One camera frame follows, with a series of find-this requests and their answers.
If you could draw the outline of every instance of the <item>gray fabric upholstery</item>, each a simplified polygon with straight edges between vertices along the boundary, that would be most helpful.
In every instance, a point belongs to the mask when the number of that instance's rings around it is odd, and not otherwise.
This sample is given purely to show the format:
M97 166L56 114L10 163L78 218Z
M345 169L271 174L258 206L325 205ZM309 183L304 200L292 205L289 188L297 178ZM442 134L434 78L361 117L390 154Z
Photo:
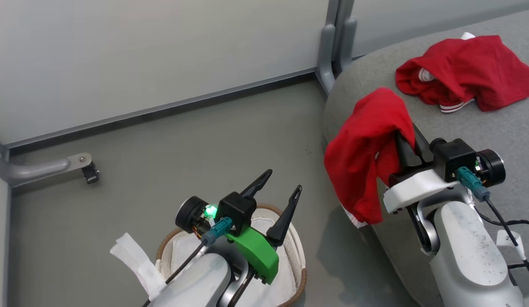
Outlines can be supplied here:
M455 113L444 114L438 106L403 95L395 87L395 70L405 61L422 55L438 41L461 37L465 31L477 36L500 35L504 44L529 65L529 11L397 43L360 58L339 76L327 100L324 134L331 140L359 99L380 86L389 87L404 99L413 122L429 141L438 137L463 138L476 150L491 148L498 152L505 161L507 179L491 188L491 199L506 220L529 220L529 99L493 112L483 113L471 103ZM487 206L479 208L493 216ZM498 227L486 227L495 239ZM522 234L529 258L529 226L512 228ZM385 216L385 221L374 229L413 297L423 306L442 305L428 266L430 258L420 252L408 215L403 212ZM514 253L502 252L509 264L519 262ZM512 272L523 293L529 295L528 272L524 268Z

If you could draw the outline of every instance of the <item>green led light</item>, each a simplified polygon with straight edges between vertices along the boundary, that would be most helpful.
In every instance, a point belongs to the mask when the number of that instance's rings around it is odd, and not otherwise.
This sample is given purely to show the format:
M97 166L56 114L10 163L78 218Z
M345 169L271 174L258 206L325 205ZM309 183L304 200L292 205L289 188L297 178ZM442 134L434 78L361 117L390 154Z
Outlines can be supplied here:
M217 208L214 206L209 206L204 210L204 215L206 217L212 217L215 218L215 214L217 214Z

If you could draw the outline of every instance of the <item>basket rim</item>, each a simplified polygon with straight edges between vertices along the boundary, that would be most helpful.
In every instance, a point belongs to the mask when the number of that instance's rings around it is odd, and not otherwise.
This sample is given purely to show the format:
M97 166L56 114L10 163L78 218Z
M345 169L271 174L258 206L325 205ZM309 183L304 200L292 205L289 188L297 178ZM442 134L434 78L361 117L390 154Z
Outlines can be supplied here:
M257 204L257 209L267 209L267 210L273 211L278 216L282 215L282 212L283 212L282 210L274 206L268 205L268 204ZM159 245L159 249L157 250L157 261L162 260L162 254L164 253L164 249L166 248L166 245L168 244L168 242L173 237L175 237L181 232L183 232L183 230L180 228L173 229L173 231L168 233L168 235L163 239L163 241ZM278 305L278 307L289 307L293 305L294 302L297 301L297 299L299 299L299 297L304 292L304 288L306 287L306 278L307 278L307 271L305 267L305 268L302 268L302 270L300 271L300 287L297 289L297 292L291 297L291 299L288 299L288 301L286 301L282 305Z

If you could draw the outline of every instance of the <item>black caster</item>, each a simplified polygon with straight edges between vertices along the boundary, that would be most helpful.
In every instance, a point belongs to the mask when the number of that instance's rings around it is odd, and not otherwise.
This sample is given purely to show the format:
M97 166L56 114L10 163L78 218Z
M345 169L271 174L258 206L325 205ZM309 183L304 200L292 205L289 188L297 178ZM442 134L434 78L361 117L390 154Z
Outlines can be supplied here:
M94 163L90 163L90 165L83 167L82 171L87 184L91 184L99 180L99 170L97 170Z

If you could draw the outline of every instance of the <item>teal connector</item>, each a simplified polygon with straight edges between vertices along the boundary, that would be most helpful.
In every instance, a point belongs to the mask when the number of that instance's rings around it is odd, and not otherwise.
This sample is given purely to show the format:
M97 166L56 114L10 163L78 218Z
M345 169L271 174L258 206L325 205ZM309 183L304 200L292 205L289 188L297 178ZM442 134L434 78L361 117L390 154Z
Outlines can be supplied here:
M224 217L218 221L212 228L202 235L202 241L206 240L206 246L215 243L218 237L225 235L232 227L232 219Z
M456 179L464 187L467 187L479 202L483 202L485 198L490 197L490 191L482 185L481 179L475 176L469 168L463 166L457 169Z

